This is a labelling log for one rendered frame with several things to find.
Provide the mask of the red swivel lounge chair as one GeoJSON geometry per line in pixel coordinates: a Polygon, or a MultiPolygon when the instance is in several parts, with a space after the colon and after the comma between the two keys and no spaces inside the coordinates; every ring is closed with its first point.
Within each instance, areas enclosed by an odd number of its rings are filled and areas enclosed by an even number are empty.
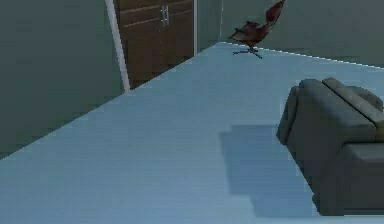
{"type": "Polygon", "coordinates": [[[246,50],[234,52],[234,55],[251,53],[261,58],[255,45],[260,43],[276,25],[286,0],[280,0],[265,12],[265,24],[247,21],[241,28],[236,28],[230,36],[231,40],[244,43],[248,46],[246,50]]]}

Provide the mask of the grey sofa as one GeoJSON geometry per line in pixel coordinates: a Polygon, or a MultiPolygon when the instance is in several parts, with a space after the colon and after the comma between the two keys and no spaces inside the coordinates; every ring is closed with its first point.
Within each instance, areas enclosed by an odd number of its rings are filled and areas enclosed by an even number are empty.
{"type": "Polygon", "coordinates": [[[335,78],[291,88],[276,136],[323,216],[384,215],[384,102],[335,78]]]}

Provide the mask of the brown wooden cupboard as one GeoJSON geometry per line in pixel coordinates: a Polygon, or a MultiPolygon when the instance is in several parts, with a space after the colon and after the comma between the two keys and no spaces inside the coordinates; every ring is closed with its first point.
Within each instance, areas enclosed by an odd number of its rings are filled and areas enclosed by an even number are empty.
{"type": "Polygon", "coordinates": [[[194,0],[113,0],[131,89],[194,56],[194,0]]]}

